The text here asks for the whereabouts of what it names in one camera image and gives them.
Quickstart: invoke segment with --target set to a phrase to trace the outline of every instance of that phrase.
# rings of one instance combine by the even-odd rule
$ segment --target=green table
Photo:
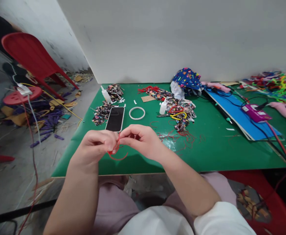
[[[159,114],[159,101],[143,102],[141,97],[147,94],[137,94],[138,88],[147,86],[159,86],[160,88],[170,90],[169,83],[161,84],[122,84],[124,89],[124,103],[126,104],[123,128],[130,124],[141,124],[157,126],[153,128],[155,132],[167,135],[168,132],[174,129],[168,124],[169,117],[157,118]],[[196,105],[195,113],[197,118],[195,123],[190,123],[187,129],[195,136],[193,147],[181,150],[178,154],[182,154],[181,158],[189,164],[196,171],[225,171],[225,170],[247,170],[247,169],[269,169],[269,168],[283,168],[286,163],[273,151],[273,149],[265,141],[248,141],[240,132],[237,126],[232,126],[227,122],[215,106],[202,99],[190,98]],[[80,144],[83,136],[89,130],[103,130],[106,124],[95,126],[92,122],[94,117],[93,110],[102,105],[103,96],[101,90],[98,91],[90,108],[88,109],[83,122],[76,130],[71,139],[65,153],[60,159],[52,177],[66,176],[69,161]],[[145,117],[141,120],[132,120],[129,117],[131,108],[139,106],[145,111]],[[273,117],[270,123],[281,131],[286,139],[286,119],[283,118],[275,109],[266,108],[266,111]],[[136,109],[132,112],[132,116],[139,117],[143,112]],[[229,131],[226,128],[234,128],[235,131]],[[205,138],[205,141],[200,141],[200,135]],[[173,151],[178,151],[185,147],[185,137],[179,138],[176,142],[171,139],[165,139],[164,144]],[[147,174],[164,172],[162,166],[157,162],[143,157],[139,152],[133,150],[128,146],[120,148],[118,153],[114,155],[115,158],[122,158],[128,152],[128,156],[122,161],[114,161],[106,154],[99,162],[100,175],[119,175],[119,174]]]

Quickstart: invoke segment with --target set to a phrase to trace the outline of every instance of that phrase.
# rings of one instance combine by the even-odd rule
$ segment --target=red scissors handle
[[[180,110],[172,111],[174,108],[180,108]],[[184,112],[183,107],[181,107],[181,106],[172,106],[168,113],[180,113],[180,112]]]

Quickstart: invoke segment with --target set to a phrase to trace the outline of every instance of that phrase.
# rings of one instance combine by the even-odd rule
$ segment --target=white plastic bag
[[[172,81],[170,84],[171,92],[174,94],[174,98],[180,100],[184,99],[184,90],[179,86],[178,83]]]

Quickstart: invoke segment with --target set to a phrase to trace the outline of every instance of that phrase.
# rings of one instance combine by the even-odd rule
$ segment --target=white wall
[[[0,0],[0,16],[37,37],[63,69],[89,67],[56,0]]]
[[[286,0],[58,0],[98,83],[286,69]]]

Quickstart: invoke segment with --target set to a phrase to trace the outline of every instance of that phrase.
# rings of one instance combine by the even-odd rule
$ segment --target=smartphone
[[[120,132],[122,130],[124,107],[112,107],[109,113],[106,130]]]

